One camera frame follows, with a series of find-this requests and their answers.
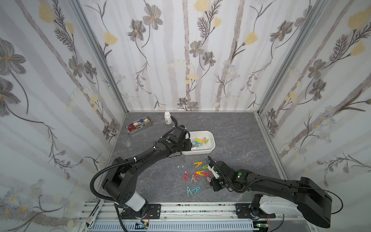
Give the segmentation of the tan clothespin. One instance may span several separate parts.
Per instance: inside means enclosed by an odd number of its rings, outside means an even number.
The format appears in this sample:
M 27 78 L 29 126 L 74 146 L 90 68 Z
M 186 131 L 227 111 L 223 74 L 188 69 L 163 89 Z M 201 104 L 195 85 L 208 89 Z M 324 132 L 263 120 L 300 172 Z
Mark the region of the tan clothespin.
M 210 140 L 209 138 L 204 137 L 204 138 L 203 138 L 203 141 L 202 141 L 202 146 L 203 146 L 203 145 L 207 145 L 207 144 L 209 143 L 209 140 Z

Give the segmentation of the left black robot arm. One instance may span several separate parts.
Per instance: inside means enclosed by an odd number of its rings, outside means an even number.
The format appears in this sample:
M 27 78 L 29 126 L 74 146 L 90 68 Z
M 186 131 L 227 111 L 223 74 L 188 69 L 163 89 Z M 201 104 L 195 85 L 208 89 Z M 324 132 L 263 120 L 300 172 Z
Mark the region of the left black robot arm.
M 93 195 L 114 202 L 116 207 L 130 208 L 136 218 L 145 217 L 148 201 L 136 191 L 139 175 L 156 162 L 192 148 L 190 132 L 178 125 L 174 116 L 170 118 L 173 128 L 151 148 L 129 159 L 116 158 L 112 165 L 98 171 L 90 182 Z

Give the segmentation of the grey clothespin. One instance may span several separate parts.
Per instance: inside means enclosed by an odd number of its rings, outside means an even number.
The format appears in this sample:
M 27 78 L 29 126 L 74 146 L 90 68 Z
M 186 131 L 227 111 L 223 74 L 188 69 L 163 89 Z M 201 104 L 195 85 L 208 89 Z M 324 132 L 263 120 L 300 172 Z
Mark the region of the grey clothespin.
M 196 183 L 197 183 L 197 181 L 196 181 L 196 179 L 195 179 L 195 176 L 194 176 L 194 175 L 192 175 L 192 177 L 191 177 L 191 181 L 190 181 L 190 184 L 192 184 L 192 183 L 194 183 L 194 184 L 196 184 Z

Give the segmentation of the red clothespin pile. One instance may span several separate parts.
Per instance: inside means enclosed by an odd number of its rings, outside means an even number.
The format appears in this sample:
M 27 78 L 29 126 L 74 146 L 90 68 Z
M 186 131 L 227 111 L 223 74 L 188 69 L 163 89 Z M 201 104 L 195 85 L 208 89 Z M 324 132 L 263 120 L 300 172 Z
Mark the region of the red clothespin pile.
M 182 180 L 185 180 L 185 181 L 187 182 L 187 180 L 188 180 L 188 173 L 186 173 L 186 174 L 184 175 L 184 177 L 182 178 Z

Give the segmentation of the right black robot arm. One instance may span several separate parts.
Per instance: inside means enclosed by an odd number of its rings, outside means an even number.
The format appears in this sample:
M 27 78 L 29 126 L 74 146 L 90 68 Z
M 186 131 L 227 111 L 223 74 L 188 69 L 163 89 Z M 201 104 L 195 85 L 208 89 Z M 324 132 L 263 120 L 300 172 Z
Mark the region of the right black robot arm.
M 249 170 L 233 170 L 223 161 L 215 162 L 208 156 L 208 170 L 214 175 L 210 181 L 215 192 L 224 188 L 236 193 L 257 191 L 280 197 L 297 205 L 297 209 L 310 223 L 328 229 L 331 225 L 332 198 L 335 193 L 320 188 L 307 177 L 300 180 L 282 180 L 266 177 Z

